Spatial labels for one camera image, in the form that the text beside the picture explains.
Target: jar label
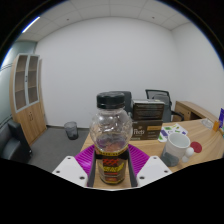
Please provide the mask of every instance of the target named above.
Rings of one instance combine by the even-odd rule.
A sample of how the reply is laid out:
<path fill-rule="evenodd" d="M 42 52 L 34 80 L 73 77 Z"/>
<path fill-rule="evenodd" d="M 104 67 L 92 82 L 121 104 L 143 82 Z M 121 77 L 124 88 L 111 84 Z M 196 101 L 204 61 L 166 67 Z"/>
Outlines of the jar label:
<path fill-rule="evenodd" d="M 118 184 L 125 178 L 128 145 L 120 152 L 102 152 L 95 145 L 100 178 L 108 184 Z"/>

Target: cabinet door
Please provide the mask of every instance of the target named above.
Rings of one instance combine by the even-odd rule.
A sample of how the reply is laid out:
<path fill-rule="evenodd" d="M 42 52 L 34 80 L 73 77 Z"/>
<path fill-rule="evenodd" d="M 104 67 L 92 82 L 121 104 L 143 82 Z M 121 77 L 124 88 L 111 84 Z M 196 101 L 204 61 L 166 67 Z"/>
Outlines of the cabinet door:
<path fill-rule="evenodd" d="M 38 135 L 40 135 L 43 131 L 46 130 L 46 124 L 44 121 L 44 117 L 40 108 L 40 103 L 35 103 L 34 105 L 30 106 L 31 111 L 31 118 L 32 118 L 32 124 L 35 127 L 35 131 L 38 132 Z"/>
<path fill-rule="evenodd" d="M 26 100 L 26 66 L 27 66 L 27 55 L 19 55 L 15 75 L 14 75 L 14 102 L 16 111 L 21 110 L 27 106 Z"/>
<path fill-rule="evenodd" d="M 39 56 L 31 55 L 28 60 L 27 70 L 27 94 L 29 104 L 33 104 L 39 100 L 38 97 L 38 64 Z"/>
<path fill-rule="evenodd" d="M 18 112 L 16 118 L 16 121 L 22 126 L 28 144 L 31 144 L 37 138 L 38 133 L 34 128 L 30 109 L 25 108 Z"/>

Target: ceiling light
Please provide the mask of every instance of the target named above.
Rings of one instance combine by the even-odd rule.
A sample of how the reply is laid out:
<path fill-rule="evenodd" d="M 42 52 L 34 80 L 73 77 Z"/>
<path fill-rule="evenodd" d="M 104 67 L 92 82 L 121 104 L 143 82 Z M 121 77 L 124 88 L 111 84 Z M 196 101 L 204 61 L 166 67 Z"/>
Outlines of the ceiling light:
<path fill-rule="evenodd" d="M 40 17 L 37 17 L 32 23 L 30 23 L 24 30 L 22 33 L 25 33 L 27 31 L 27 29 L 33 24 L 35 23 Z"/>

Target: trash can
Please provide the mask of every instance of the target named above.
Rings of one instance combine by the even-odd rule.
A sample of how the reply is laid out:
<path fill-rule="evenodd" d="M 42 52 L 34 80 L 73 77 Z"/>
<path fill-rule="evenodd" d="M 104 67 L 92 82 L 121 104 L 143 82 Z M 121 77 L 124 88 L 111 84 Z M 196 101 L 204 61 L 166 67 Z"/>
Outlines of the trash can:
<path fill-rule="evenodd" d="M 67 136 L 70 140 L 75 140 L 78 138 L 77 123 L 74 121 L 67 122 L 64 124 Z"/>

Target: red object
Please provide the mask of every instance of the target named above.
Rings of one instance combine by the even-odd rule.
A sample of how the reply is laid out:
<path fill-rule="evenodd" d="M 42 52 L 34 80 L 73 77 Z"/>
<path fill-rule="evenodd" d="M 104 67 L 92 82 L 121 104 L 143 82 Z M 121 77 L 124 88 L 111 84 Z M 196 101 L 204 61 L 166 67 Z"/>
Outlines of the red object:
<path fill-rule="evenodd" d="M 194 149 L 194 152 L 200 153 L 202 151 L 202 146 L 198 142 L 192 142 L 191 147 Z"/>

